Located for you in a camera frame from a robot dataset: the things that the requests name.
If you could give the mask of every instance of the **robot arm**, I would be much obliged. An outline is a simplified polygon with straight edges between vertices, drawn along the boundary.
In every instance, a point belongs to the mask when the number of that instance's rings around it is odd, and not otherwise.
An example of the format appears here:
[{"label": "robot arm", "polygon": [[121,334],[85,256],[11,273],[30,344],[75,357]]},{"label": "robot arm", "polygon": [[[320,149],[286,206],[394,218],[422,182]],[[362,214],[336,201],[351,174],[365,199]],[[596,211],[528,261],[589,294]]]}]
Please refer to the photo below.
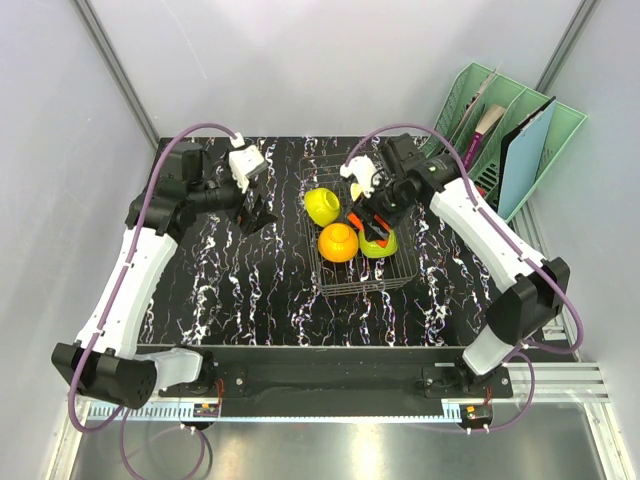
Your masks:
[{"label": "robot arm", "polygon": [[[364,230],[369,241],[384,242],[388,229],[398,223],[417,203],[442,218],[465,241],[489,270],[501,295],[487,309],[487,324],[458,362],[464,383],[482,381],[502,363],[521,341],[553,319],[562,308],[555,292],[523,259],[540,266],[566,292],[569,268],[561,259],[547,261],[513,232],[475,192],[475,205],[465,189],[458,167],[448,154],[427,159],[409,135],[392,138],[382,148],[386,170],[368,196],[360,195],[348,218]],[[365,165],[360,172],[343,170],[348,179],[360,180],[371,171],[367,157],[355,157],[349,170]],[[480,212],[506,232],[520,247],[519,256]]]},{"label": "robot arm", "polygon": [[[213,385],[213,366],[210,362],[205,365],[200,353],[173,348],[136,355],[136,346],[160,276],[199,213],[224,210],[245,234],[276,219],[266,210],[260,195],[253,202],[247,196],[247,191],[257,186],[255,178],[267,168],[264,157],[255,146],[245,145],[239,134],[231,143],[218,169],[221,173],[208,178],[204,171],[212,162],[206,151],[190,142],[176,146],[162,167],[136,252],[128,263],[145,192],[131,203],[120,255],[95,311],[74,344],[59,343],[52,354],[54,366],[71,384],[80,356],[96,332],[100,334],[81,373],[79,393],[139,408],[152,393],[171,385]],[[117,283],[119,294],[114,296]],[[100,330],[99,319],[109,303],[105,326]]]}]

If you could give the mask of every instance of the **metal wire rack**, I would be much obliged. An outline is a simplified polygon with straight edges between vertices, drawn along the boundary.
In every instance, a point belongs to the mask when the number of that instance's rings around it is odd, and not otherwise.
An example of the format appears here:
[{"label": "metal wire rack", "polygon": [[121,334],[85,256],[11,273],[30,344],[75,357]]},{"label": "metal wire rack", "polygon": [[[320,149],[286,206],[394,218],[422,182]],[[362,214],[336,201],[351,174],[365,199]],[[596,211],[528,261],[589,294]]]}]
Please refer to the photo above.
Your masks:
[{"label": "metal wire rack", "polygon": [[300,162],[299,200],[302,205],[303,232],[311,261],[312,281],[320,293],[327,297],[400,288],[418,273],[418,261],[410,230],[413,228],[410,215],[395,229],[399,247],[391,257],[368,259],[359,251],[349,262],[332,263],[322,258],[318,252],[318,237],[322,228],[306,214],[304,194],[320,187],[334,192],[342,207],[337,222],[348,224],[346,213],[353,202],[348,184],[340,177],[340,165],[346,158],[347,155],[328,155],[305,158]]}]

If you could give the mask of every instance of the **orange plastic fruit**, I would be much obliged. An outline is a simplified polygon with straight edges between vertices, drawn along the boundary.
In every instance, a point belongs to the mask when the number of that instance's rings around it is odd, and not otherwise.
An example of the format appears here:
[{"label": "orange plastic fruit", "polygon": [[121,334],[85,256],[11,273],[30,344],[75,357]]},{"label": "orange plastic fruit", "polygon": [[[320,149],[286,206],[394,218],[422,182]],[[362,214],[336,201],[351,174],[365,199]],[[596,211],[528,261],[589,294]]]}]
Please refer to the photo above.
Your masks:
[{"label": "orange plastic fruit", "polygon": [[330,262],[348,262],[358,253],[358,236],[344,223],[332,223],[320,233],[318,251]]}]

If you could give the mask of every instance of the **black marble surface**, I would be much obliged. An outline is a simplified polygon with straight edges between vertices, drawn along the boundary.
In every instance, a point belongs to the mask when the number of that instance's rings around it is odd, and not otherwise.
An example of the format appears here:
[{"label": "black marble surface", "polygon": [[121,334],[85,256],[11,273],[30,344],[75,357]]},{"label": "black marble surface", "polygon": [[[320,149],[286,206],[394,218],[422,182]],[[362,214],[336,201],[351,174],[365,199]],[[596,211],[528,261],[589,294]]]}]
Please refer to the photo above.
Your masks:
[{"label": "black marble surface", "polygon": [[[251,139],[269,162],[268,201],[279,220],[241,237],[224,214],[203,215],[160,279],[140,343],[469,344],[498,292],[460,238],[424,210],[418,213],[415,232],[419,274],[402,289],[325,298],[312,284],[299,218],[299,162],[347,153],[357,140]],[[194,141],[206,145],[213,158],[222,157],[228,145],[222,138]],[[366,149],[375,149],[379,142],[374,139]]]}]

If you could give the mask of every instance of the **white wall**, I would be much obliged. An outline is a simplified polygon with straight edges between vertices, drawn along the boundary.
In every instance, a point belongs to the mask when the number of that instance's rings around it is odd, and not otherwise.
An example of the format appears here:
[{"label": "white wall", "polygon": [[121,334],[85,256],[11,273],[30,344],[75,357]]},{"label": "white wall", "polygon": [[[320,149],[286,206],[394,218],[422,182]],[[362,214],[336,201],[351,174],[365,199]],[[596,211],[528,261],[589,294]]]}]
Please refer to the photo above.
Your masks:
[{"label": "white wall", "polygon": [[586,324],[582,352],[600,363],[640,471],[640,3],[602,2],[552,87],[589,119],[532,202],[553,255],[572,269]]},{"label": "white wall", "polygon": [[161,135],[432,122],[471,61],[535,85],[579,0],[93,0]]},{"label": "white wall", "polygon": [[151,149],[71,2],[0,15],[0,478],[34,480],[67,392],[51,365],[115,262]]}]

